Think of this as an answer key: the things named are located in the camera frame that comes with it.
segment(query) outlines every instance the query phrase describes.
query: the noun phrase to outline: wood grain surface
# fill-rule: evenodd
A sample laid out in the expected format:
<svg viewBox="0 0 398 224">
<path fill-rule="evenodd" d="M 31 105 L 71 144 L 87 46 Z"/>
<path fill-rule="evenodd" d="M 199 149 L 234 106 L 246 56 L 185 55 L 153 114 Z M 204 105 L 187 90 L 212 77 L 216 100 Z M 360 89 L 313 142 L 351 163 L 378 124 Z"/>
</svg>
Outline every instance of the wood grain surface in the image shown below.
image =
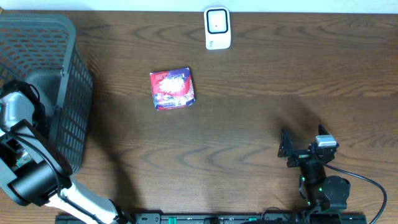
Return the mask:
<svg viewBox="0 0 398 224">
<path fill-rule="evenodd" d="M 68 16 L 95 88 L 77 179 L 130 211 L 261 212 L 306 206 L 299 169 L 277 158 L 280 129 L 306 147 L 323 123 L 330 164 L 388 193 L 398 220 L 398 16 L 231 13 L 233 42 L 205 48 L 202 13 L 38 12 Z M 156 111 L 149 73 L 190 67 L 197 101 Z M 328 175 L 337 174 L 326 170 Z M 382 193 L 351 182 L 348 211 L 368 221 Z M 0 192 L 0 223 L 53 223 Z"/>
</svg>

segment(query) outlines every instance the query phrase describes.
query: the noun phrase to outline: cable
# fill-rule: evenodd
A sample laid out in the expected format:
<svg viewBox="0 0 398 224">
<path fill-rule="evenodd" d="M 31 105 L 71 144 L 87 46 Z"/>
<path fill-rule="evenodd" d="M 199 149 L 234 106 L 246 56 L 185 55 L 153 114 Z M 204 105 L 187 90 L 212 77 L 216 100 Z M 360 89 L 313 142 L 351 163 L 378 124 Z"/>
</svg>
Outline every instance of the cable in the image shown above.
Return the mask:
<svg viewBox="0 0 398 224">
<path fill-rule="evenodd" d="M 264 217 L 264 215 L 268 212 L 268 210 L 270 210 L 270 209 L 278 209 L 280 212 L 281 212 L 281 214 L 286 218 L 286 220 L 289 220 L 288 218 L 287 218 L 287 216 L 282 212 L 282 210 L 280 209 L 280 208 L 278 208 L 278 207 L 269 207 L 269 208 L 267 208 L 265 211 L 263 211 L 263 213 L 261 214 L 261 220 L 264 220 L 265 219 L 265 217 Z"/>
<path fill-rule="evenodd" d="M 365 180 L 365 181 L 367 181 L 367 182 L 369 182 L 369 183 L 371 183 L 371 184 L 374 184 L 375 186 L 377 186 L 377 187 L 380 188 L 380 190 L 383 192 L 383 204 L 381 205 L 381 208 L 380 208 L 379 212 L 376 214 L 376 216 L 373 218 L 373 220 L 369 223 L 369 224 L 374 224 L 374 223 L 377 221 L 377 219 L 379 219 L 379 217 L 381 216 L 381 214 L 383 213 L 384 208 L 386 207 L 386 204 L 387 204 L 387 192 L 386 192 L 386 190 L 384 190 L 383 186 L 381 186 L 379 183 L 377 183 L 376 181 L 373 181 L 373 180 L 371 180 L 371 179 L 369 179 L 369 178 L 366 178 L 366 177 L 363 177 L 363 176 L 361 176 L 361 175 L 354 174 L 354 173 L 352 173 L 352 172 L 348 172 L 348 171 L 345 171 L 345 170 L 342 170 L 342 169 L 333 167 L 333 166 L 331 166 L 331 165 L 328 165 L 328 164 L 324 163 L 324 162 L 321 161 L 321 160 L 319 160 L 319 161 L 320 161 L 320 163 L 321 163 L 322 165 L 324 165 L 325 167 L 327 167 L 327 168 L 329 168 L 329 169 L 332 169 L 332 170 L 341 172 L 341 173 L 343 173 L 343 174 L 351 175 L 351 176 L 356 177 L 356 178 L 359 178 L 359 179 L 361 179 L 361 180 Z"/>
<path fill-rule="evenodd" d="M 93 219 L 94 221 L 96 221 L 97 223 L 103 223 L 101 220 L 99 220 L 99 219 L 97 218 L 97 216 L 88 213 L 86 210 L 80 208 L 78 205 L 76 205 L 76 204 L 74 204 L 73 202 L 71 202 L 71 201 L 68 199 L 68 197 L 63 197 L 63 196 L 61 196 L 61 189 L 62 189 L 61 181 L 60 181 L 60 179 L 59 179 L 59 176 L 58 176 L 58 174 L 57 174 L 57 171 L 56 171 L 54 165 L 50 162 L 50 159 L 49 159 L 40 149 L 38 149 L 36 146 L 34 146 L 34 145 L 33 145 L 32 143 L 30 143 L 29 141 L 26 141 L 25 139 L 19 137 L 19 135 L 25 136 L 25 137 L 28 137 L 28 138 L 33 138 L 33 139 L 36 139 L 36 137 L 34 137 L 34 136 L 29 136 L 29 135 L 26 135 L 26 134 L 12 133 L 12 132 L 10 132 L 10 131 L 7 131 L 7 130 L 4 128 L 4 126 L 0 126 L 0 129 L 1 129 L 1 131 L 3 131 L 4 133 L 6 133 L 8 136 L 14 138 L 14 139 L 17 140 L 17 141 L 20 141 L 20 142 L 24 143 L 25 145 L 27 145 L 28 147 L 30 147 L 31 149 L 33 149 L 36 153 L 38 153 L 38 154 L 44 159 L 44 161 L 49 165 L 49 167 L 51 168 L 51 171 L 52 171 L 53 174 L 54 174 L 54 178 L 55 178 L 55 181 L 56 181 L 56 183 L 57 183 L 57 195 L 58 195 L 58 198 L 60 198 L 62 201 L 64 201 L 65 203 L 69 204 L 69 205 L 72 206 L 74 209 L 78 210 L 79 212 L 81 212 L 81 213 L 87 215 L 88 217 L 92 218 L 92 219 Z"/>
<path fill-rule="evenodd" d="M 37 93 L 37 100 L 40 101 L 40 93 L 39 93 L 39 91 L 38 91 L 38 90 L 36 89 L 36 87 L 33 86 L 32 84 L 29 84 L 29 86 L 30 86 L 30 87 L 33 87 L 33 89 L 36 91 L 36 93 Z"/>
</svg>

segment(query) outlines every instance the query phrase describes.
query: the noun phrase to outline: basket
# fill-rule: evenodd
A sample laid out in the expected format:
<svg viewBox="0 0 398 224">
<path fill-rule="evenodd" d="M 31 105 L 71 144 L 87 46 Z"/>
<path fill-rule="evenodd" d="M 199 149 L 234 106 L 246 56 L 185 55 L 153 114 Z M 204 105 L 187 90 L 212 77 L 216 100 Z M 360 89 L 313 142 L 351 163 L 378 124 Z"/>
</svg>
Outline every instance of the basket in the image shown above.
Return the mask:
<svg viewBox="0 0 398 224">
<path fill-rule="evenodd" d="M 0 86 L 12 79 L 36 79 L 48 87 L 45 94 L 54 98 L 49 141 L 67 158 L 74 172 L 83 161 L 93 95 L 93 81 L 75 40 L 75 26 L 66 17 L 0 15 Z M 49 83 L 54 78 L 59 88 Z"/>
</svg>

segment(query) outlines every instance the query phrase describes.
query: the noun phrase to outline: soap box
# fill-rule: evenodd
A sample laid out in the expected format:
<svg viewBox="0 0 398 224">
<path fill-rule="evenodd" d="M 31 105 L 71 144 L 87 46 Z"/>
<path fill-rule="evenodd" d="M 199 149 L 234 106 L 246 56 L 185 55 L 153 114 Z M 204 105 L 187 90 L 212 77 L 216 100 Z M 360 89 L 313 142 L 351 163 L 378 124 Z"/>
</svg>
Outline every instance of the soap box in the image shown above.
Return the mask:
<svg viewBox="0 0 398 224">
<path fill-rule="evenodd" d="M 191 71 L 180 68 L 150 73 L 152 95 L 157 110 L 187 107 L 195 102 Z"/>
</svg>

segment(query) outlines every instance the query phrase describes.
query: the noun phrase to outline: white device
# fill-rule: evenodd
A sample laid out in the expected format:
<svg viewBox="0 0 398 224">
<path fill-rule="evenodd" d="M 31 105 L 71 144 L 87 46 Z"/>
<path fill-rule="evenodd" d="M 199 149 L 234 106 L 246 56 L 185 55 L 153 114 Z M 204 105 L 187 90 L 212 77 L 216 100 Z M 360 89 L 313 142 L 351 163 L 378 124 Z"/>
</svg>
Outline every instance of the white device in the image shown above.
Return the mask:
<svg viewBox="0 0 398 224">
<path fill-rule="evenodd" d="M 231 45 L 231 23 L 225 7 L 211 7 L 205 10 L 206 48 L 227 49 Z"/>
</svg>

